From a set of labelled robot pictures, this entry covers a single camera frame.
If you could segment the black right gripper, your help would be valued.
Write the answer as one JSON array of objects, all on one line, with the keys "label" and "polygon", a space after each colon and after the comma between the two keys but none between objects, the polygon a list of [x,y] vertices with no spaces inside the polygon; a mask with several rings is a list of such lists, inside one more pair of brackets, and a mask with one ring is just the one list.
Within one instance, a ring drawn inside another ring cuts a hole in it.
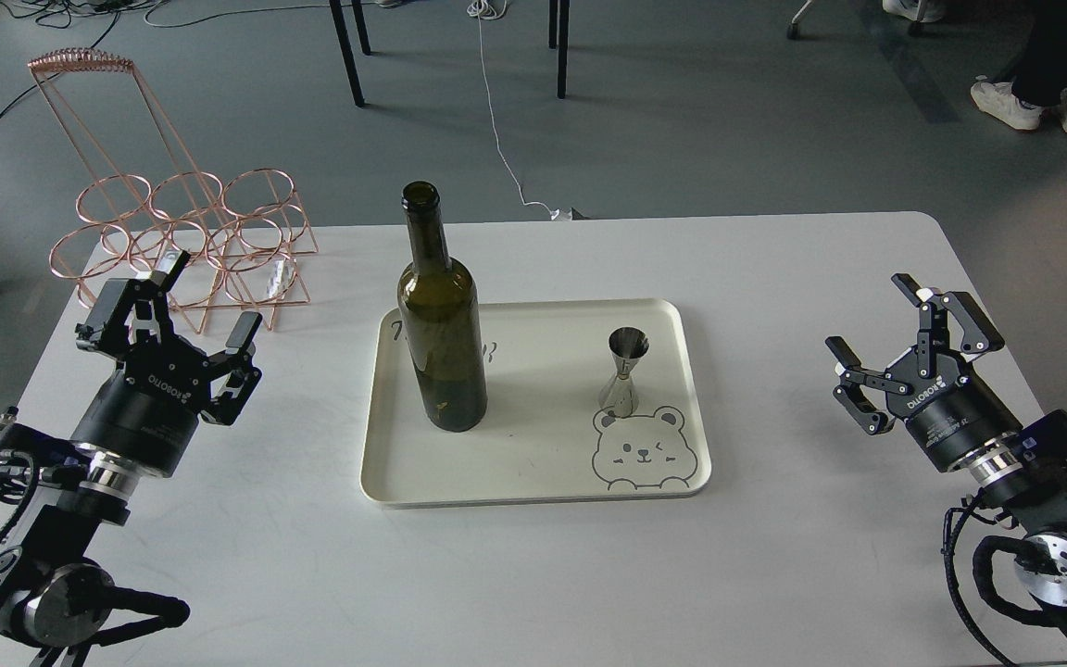
[{"label": "black right gripper", "polygon": [[[892,417],[863,388],[888,393],[886,409],[905,423],[937,471],[949,472],[983,443],[1023,427],[970,363],[1002,350],[1005,339],[969,292],[922,287],[907,273],[893,274],[892,283],[920,311],[915,345],[886,369],[888,377],[864,368],[846,339],[827,337],[838,362],[835,398],[865,434],[878,435],[892,430]],[[951,345],[947,318],[960,325],[958,347]]]}]

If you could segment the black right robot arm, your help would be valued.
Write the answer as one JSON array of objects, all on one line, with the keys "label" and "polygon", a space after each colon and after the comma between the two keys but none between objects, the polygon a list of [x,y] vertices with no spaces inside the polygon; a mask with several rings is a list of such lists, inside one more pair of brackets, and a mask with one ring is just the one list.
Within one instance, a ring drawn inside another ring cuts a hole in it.
[{"label": "black right robot arm", "polygon": [[973,367],[1005,345],[973,296],[933,290],[905,273],[892,279],[918,309],[915,342],[876,371],[843,338],[827,338],[837,360],[835,398],[865,434],[885,434],[901,422],[938,472],[973,474],[973,497],[944,517],[947,593],[975,641],[1009,664],[964,603],[957,542],[978,510],[994,511],[989,524],[1009,520],[1022,528],[1020,537],[984,536],[974,547],[975,591],[999,615],[1058,629],[1067,638],[1067,412],[1056,409],[1029,425],[1013,417]]}]

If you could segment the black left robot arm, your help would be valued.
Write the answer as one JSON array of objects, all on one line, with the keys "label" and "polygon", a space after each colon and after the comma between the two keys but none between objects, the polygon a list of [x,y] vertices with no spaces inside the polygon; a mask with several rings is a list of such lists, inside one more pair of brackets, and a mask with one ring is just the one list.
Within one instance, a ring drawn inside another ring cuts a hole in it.
[{"label": "black left robot arm", "polygon": [[77,346],[113,374],[68,439],[0,417],[0,635],[38,649],[37,666],[81,666],[109,646],[182,625],[189,604],[116,584],[86,557],[103,523],[124,524],[137,482],[177,469],[200,422],[230,425],[261,380],[246,312],[219,353],[178,336],[169,292],[191,255],[171,249],[147,277],[105,282]]}]

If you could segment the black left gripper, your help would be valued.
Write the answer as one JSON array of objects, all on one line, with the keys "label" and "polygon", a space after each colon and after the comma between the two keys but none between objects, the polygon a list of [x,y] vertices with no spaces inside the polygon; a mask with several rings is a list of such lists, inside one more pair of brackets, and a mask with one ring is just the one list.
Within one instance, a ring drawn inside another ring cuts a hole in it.
[{"label": "black left gripper", "polygon": [[210,356],[177,336],[168,293],[191,258],[172,248],[148,277],[107,279],[86,322],[76,325],[78,349],[116,359],[71,432],[76,448],[170,477],[200,418],[229,426],[245,409],[261,380],[253,342],[262,316],[243,312],[225,349]]}]

